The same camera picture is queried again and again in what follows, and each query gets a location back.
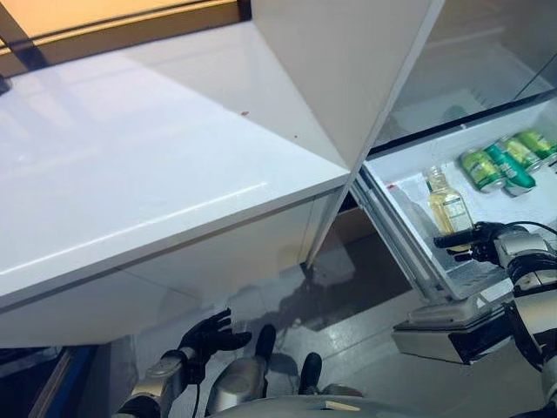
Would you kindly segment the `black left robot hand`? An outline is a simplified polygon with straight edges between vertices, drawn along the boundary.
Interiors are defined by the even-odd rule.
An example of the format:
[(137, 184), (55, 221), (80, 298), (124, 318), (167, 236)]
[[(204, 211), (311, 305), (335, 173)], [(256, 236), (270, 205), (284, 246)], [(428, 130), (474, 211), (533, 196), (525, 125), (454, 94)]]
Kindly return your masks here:
[(184, 334), (178, 349), (188, 348), (195, 353), (195, 359), (206, 363), (219, 351), (229, 352), (245, 347), (252, 340), (252, 333), (234, 332), (231, 315), (231, 309), (226, 308), (201, 320)]

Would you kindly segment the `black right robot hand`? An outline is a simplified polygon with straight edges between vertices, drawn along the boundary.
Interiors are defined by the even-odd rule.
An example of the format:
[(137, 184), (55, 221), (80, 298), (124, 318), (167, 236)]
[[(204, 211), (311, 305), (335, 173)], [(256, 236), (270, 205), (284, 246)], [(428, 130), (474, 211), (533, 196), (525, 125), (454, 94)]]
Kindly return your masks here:
[(503, 226), (502, 223), (478, 222), (466, 230), (434, 237), (433, 244), (445, 249), (458, 262), (476, 260), (500, 266), (494, 241)]

